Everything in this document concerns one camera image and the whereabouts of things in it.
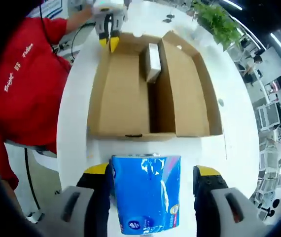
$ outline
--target person in background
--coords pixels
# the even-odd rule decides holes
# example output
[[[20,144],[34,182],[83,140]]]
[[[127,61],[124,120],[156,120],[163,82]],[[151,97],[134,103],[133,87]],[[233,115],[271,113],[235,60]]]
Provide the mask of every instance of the person in background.
[[[243,72],[242,76],[245,77],[247,74],[253,73],[253,69],[255,65],[262,63],[261,56],[257,55],[253,58],[247,58],[245,60],[245,71]]]
[[[17,206],[13,190],[18,178],[4,143],[43,146],[56,153],[58,112],[70,64],[53,54],[50,43],[58,44],[100,12],[101,7],[87,7],[69,19],[26,17],[0,57],[0,177]]]

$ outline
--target red sleeve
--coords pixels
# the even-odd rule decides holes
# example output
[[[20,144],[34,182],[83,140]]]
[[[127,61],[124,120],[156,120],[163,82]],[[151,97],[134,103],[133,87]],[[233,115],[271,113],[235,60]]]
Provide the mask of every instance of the red sleeve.
[[[64,18],[43,18],[47,36],[52,44],[58,44],[66,32],[67,20]]]
[[[18,178],[11,170],[6,147],[0,136],[0,177],[7,181],[13,190],[18,186]]]

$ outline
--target black cable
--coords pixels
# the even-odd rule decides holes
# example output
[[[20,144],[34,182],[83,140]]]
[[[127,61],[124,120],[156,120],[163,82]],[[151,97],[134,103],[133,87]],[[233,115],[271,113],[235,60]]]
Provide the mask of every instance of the black cable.
[[[80,28],[79,28],[79,30],[76,32],[76,34],[74,35],[74,37],[73,37],[73,39],[72,39],[72,42],[71,42],[71,56],[72,56],[72,58],[73,59],[75,59],[75,57],[74,57],[74,55],[73,55],[73,43],[74,43],[74,41],[75,41],[75,38],[76,38],[76,36],[78,35],[78,33],[83,29],[83,28],[85,28],[85,27],[88,27],[88,26],[95,26],[95,22],[94,23],[86,23],[86,24],[84,24],[84,25],[82,25]]]
[[[41,210],[40,205],[38,204],[38,201],[36,199],[35,192],[34,192],[33,185],[32,185],[32,180],[31,180],[31,175],[30,175],[30,170],[29,170],[29,159],[28,159],[27,148],[24,149],[24,158],[25,158],[25,161],[26,161],[27,176],[28,176],[28,181],[29,181],[31,193],[32,193],[32,196],[33,196],[33,199],[35,201],[35,204],[36,204],[37,208],[39,210]]]
[[[49,37],[48,37],[48,35],[47,35],[47,31],[46,31],[46,28],[45,28],[45,24],[44,24],[44,20],[43,20],[43,15],[42,15],[42,7],[41,7],[41,4],[39,5],[39,10],[40,10],[40,18],[41,18],[42,28],[43,28],[43,32],[44,32],[46,41],[49,43],[49,45],[50,45],[50,47],[51,47],[51,49],[52,49],[52,53],[55,55],[57,61],[61,64],[61,66],[65,69],[65,71],[66,71],[67,73],[69,73],[70,70],[65,67],[64,63],[61,62],[59,56],[54,52],[53,44],[51,43],[51,41],[50,41],[50,39],[49,39]]]

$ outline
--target blue plastic packaging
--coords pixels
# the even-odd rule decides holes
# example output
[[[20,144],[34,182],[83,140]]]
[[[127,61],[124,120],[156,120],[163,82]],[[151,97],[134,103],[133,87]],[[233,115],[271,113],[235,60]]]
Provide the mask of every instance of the blue plastic packaging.
[[[142,235],[179,225],[180,156],[113,156],[121,232]]]

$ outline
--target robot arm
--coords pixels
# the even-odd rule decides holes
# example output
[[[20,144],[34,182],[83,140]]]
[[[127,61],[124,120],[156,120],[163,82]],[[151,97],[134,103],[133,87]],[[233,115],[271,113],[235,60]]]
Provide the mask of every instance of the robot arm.
[[[122,28],[123,21],[127,20],[127,6],[122,2],[122,4],[115,3],[96,3],[100,12],[95,15],[96,21],[96,32],[99,35],[100,44],[105,47],[110,41],[110,50],[114,52],[118,43],[120,30]]]
[[[265,236],[270,230],[255,206],[236,188],[228,188],[220,173],[205,166],[193,169],[197,237]]]
[[[96,165],[84,172],[76,187],[69,186],[56,195],[37,223],[43,236],[107,237],[109,180],[110,166]]]

